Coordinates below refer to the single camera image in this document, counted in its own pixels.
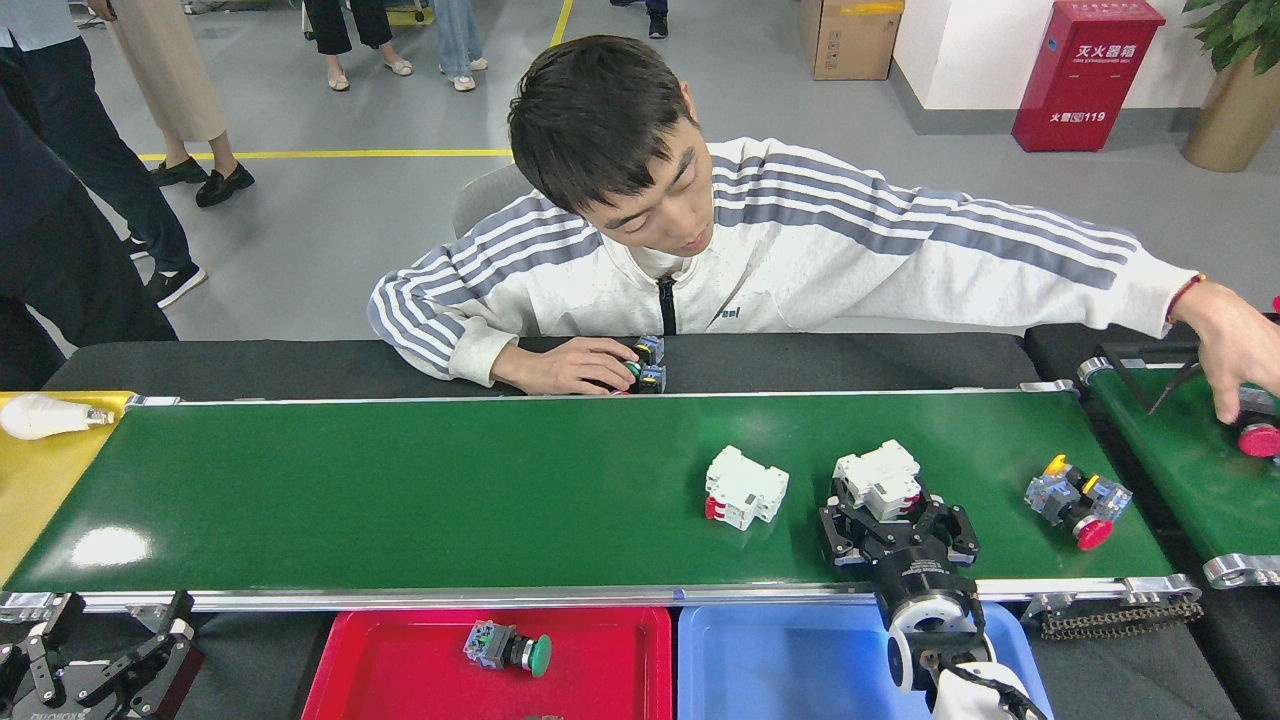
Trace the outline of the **person's left hand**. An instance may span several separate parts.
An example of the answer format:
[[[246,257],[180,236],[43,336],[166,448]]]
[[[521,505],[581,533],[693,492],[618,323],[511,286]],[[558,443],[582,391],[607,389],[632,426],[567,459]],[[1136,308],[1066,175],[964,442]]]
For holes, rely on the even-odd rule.
[[[1279,328],[1233,290],[1198,281],[1180,295],[1170,318],[1188,324],[1199,338],[1199,364],[1221,423],[1238,419],[1243,384],[1277,396]]]

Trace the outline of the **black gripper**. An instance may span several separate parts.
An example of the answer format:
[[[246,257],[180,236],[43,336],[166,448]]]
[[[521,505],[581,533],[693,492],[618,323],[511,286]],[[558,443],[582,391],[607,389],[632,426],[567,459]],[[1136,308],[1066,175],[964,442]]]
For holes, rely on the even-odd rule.
[[[154,634],[88,675],[79,701],[58,679],[58,646],[86,607],[79,594],[15,594],[3,605],[4,623],[32,623],[27,637],[3,644],[3,705],[12,719],[128,719],[174,714],[195,682],[204,655],[189,624],[195,600],[175,593],[154,609]]]
[[[891,520],[865,506],[854,507],[832,495],[820,507],[820,528],[835,568],[869,564],[877,594],[886,606],[929,597],[961,603],[977,596],[977,584],[956,574],[954,564],[973,566],[980,552],[977,533],[963,506],[941,497],[923,498],[908,514],[910,544],[891,547]]]

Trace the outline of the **person's right hand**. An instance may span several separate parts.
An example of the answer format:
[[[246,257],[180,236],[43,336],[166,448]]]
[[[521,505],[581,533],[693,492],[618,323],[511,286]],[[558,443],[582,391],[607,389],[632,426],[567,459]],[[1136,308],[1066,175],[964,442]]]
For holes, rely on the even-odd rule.
[[[627,368],[637,355],[616,340],[577,337],[527,352],[509,383],[529,395],[609,395],[635,382]]]

